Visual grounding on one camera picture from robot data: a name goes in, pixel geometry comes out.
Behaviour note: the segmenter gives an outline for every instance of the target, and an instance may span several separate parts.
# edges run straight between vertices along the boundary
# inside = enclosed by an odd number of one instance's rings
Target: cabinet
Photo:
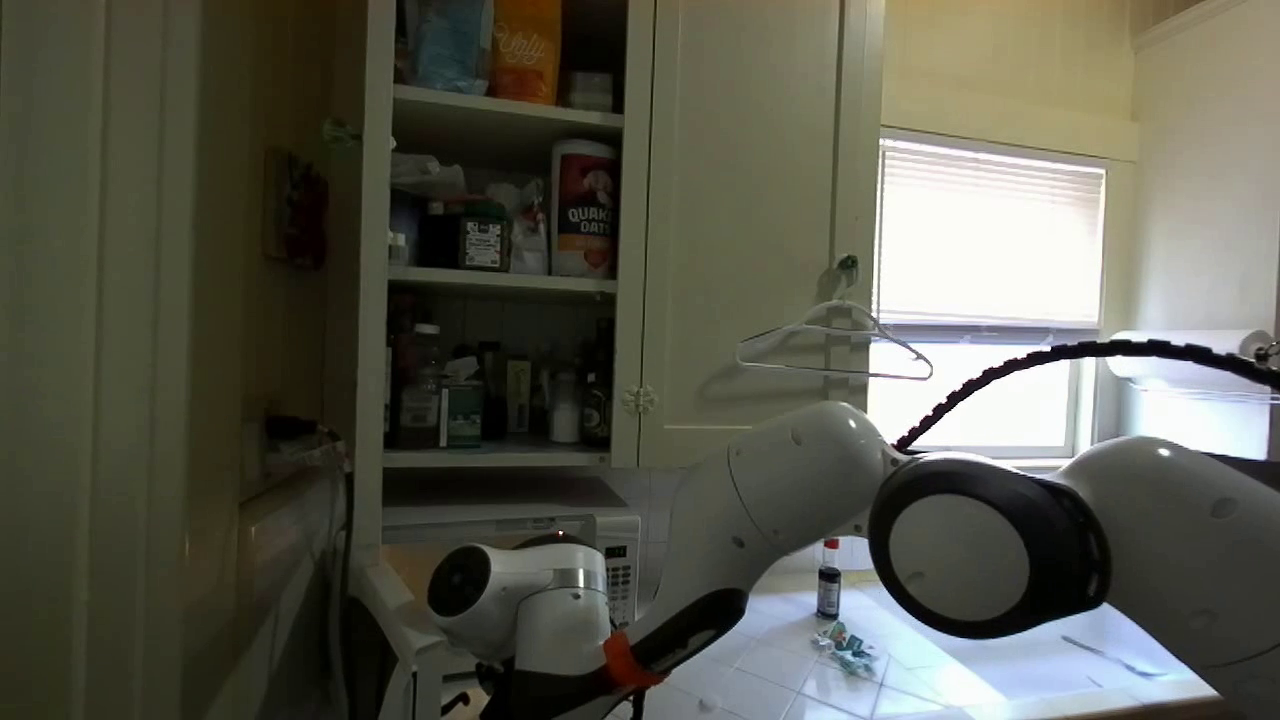
[[[638,297],[644,261],[644,60],[654,35],[647,0],[564,0],[586,9],[597,27],[590,35],[609,35],[614,51],[614,107],[564,107],[534,100],[500,100],[486,91],[447,91],[404,81],[404,5],[370,0],[370,44],[364,44],[364,201],[362,201],[362,351],[356,351],[356,482],[362,482],[362,539],[375,539],[380,528],[380,482],[387,471],[455,471],[455,468],[600,468],[633,448],[617,443],[554,443],[539,419],[530,431],[479,431],[479,443],[447,441],[447,448],[400,443],[398,441],[398,385],[404,380],[398,365],[398,336],[417,323],[436,323],[444,355],[487,361],[530,361],[530,380],[547,371],[572,371],[591,355],[603,355],[603,394],[614,417],[614,437],[638,437],[629,389],[638,389]],[[614,250],[617,271],[603,276],[517,276],[509,269],[453,269],[453,261],[427,250],[404,250],[392,233],[431,239],[440,225],[461,225],[455,217],[436,217],[431,189],[422,170],[431,162],[463,169],[463,189],[447,184],[453,197],[486,197],[494,184],[524,189],[546,180],[554,201],[554,147],[559,140],[609,144],[614,162]]]
[[[655,0],[641,463],[686,463],[862,385],[757,377],[737,345],[862,256],[869,299],[885,0]]]
[[[625,111],[568,111],[392,84],[398,9],[372,0],[356,380],[364,528],[375,528],[384,471],[670,468],[821,394],[862,401],[857,385],[741,371],[737,345],[824,299],[841,256],[874,269],[885,0],[625,9]],[[546,162],[559,137],[614,140],[617,279],[387,269],[387,162],[404,137],[476,162]],[[417,286],[453,319],[509,341],[581,336],[609,314],[614,443],[384,451],[387,286]]]

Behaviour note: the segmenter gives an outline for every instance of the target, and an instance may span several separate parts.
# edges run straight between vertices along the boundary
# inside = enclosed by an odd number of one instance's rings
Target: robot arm
[[[603,715],[725,637],[766,568],[857,521],[885,586],[940,632],[1010,637],[1114,599],[1234,701],[1280,705],[1267,482],[1161,441],[1104,443],[1062,479],[914,460],[847,402],[773,419],[690,471],[662,593],[625,632],[572,539],[463,549],[427,608],[509,669],[487,715]]]
[[[725,637],[743,617],[754,584],[782,557],[862,521],[897,463],[897,451],[852,402],[818,402],[757,428],[686,474],[655,599],[641,608],[633,626],[572,632],[554,642],[554,632],[524,632],[554,625],[554,617],[609,617],[600,584],[591,593],[591,584],[554,578],[586,568],[564,549],[558,568],[530,549],[517,557],[461,549],[436,568],[427,612],[461,642],[479,648],[479,658],[509,663],[487,715],[509,706],[520,706],[517,715],[603,715],[644,681]],[[539,562],[546,578],[520,584],[514,559]]]

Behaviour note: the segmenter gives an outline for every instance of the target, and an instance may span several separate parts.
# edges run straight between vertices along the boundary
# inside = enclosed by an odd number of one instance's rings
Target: bottle
[[[614,401],[609,401],[609,355],[591,351],[586,365],[581,394],[581,441],[586,448],[609,448]]]
[[[841,535],[824,535],[818,562],[818,617],[841,619]]]
[[[400,389],[398,443],[440,448],[440,323],[414,323],[414,336],[404,341],[404,371],[410,385]]]
[[[581,441],[581,394],[572,367],[558,371],[554,385],[554,443],[575,443]]]

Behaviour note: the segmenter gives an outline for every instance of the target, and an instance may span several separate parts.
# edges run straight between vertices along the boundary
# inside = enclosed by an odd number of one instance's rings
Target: cabinet shelf
[[[461,291],[530,291],[530,297],[617,297],[617,279],[597,276],[514,276],[455,269],[392,269],[392,283],[461,286]]]
[[[387,471],[417,471],[417,468],[600,468],[600,463],[609,463],[609,451],[554,448],[554,443],[384,451]]]
[[[520,104],[500,96],[461,96],[431,87],[392,87],[398,137],[417,147],[447,151],[453,159],[547,159],[558,140],[591,137],[614,140],[625,132],[617,111],[586,111],[559,104]]]

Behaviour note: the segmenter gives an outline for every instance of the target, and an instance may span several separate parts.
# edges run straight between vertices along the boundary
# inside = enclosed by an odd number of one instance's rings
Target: table
[[[847,720],[847,715],[1225,715],[1225,701],[1117,608],[1010,640],[952,640],[904,617],[863,539],[843,539],[841,619],[875,651],[875,675],[814,642],[818,557],[782,559],[750,617],[647,693],[655,720]]]

